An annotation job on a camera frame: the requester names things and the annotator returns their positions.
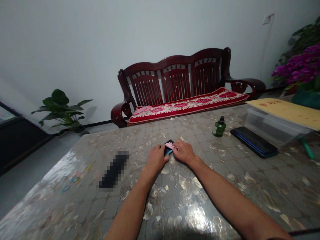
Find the hand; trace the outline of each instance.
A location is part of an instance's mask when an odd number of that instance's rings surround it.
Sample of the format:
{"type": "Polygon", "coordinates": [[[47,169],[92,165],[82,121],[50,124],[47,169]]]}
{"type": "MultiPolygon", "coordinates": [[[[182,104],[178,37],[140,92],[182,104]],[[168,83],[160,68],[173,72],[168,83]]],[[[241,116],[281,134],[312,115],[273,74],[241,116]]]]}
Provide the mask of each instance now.
{"type": "Polygon", "coordinates": [[[173,154],[176,156],[176,158],[188,164],[189,166],[198,157],[194,154],[192,146],[189,143],[178,139],[172,145],[176,147],[173,149],[173,154]]]}
{"type": "Polygon", "coordinates": [[[144,172],[154,177],[163,167],[163,165],[169,161],[169,155],[164,156],[165,145],[154,146],[149,152],[148,162],[144,166],[144,172]]]}

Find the person's left hand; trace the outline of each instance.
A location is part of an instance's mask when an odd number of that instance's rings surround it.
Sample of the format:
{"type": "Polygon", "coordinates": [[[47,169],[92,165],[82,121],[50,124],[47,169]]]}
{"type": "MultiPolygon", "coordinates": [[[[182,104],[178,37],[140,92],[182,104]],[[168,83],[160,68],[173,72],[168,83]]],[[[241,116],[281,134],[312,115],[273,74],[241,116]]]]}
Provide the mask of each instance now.
{"type": "Polygon", "coordinates": [[[144,166],[144,172],[154,177],[163,167],[163,165],[169,161],[169,155],[164,156],[165,145],[154,146],[149,152],[148,162],[144,166]]]}

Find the green pen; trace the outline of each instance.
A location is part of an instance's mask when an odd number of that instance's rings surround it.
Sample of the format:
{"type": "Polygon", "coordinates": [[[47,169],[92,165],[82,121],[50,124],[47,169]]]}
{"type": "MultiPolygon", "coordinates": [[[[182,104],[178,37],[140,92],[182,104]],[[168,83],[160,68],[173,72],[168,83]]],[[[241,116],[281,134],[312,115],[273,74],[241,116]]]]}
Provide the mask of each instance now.
{"type": "Polygon", "coordinates": [[[310,149],[309,145],[307,144],[306,140],[304,138],[300,138],[300,141],[304,147],[304,149],[306,150],[308,156],[310,159],[315,160],[316,156],[313,154],[312,150],[310,149]]]}

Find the orchid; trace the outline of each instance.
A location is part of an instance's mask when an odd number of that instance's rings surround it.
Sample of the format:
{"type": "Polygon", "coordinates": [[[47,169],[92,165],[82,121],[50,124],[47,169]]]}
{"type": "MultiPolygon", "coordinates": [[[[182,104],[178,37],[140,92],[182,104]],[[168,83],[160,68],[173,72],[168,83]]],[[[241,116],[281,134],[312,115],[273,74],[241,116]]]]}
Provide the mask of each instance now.
{"type": "Polygon", "coordinates": [[[320,43],[306,48],[302,54],[293,56],[285,65],[272,73],[274,80],[286,79],[289,86],[297,85],[308,91],[320,91],[320,43]]]}

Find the red seat cushion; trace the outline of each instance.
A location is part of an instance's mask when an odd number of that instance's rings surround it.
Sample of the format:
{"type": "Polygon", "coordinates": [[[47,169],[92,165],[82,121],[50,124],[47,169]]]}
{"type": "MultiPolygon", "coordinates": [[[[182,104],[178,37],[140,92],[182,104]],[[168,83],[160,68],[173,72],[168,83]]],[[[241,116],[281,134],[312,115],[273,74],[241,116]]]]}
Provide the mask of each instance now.
{"type": "Polygon", "coordinates": [[[140,113],[134,112],[132,117],[129,119],[129,123],[136,124],[156,119],[196,113],[203,110],[214,109],[236,102],[245,101],[248,97],[248,94],[232,92],[221,87],[212,93],[170,103],[154,105],[146,108],[140,113]]]}

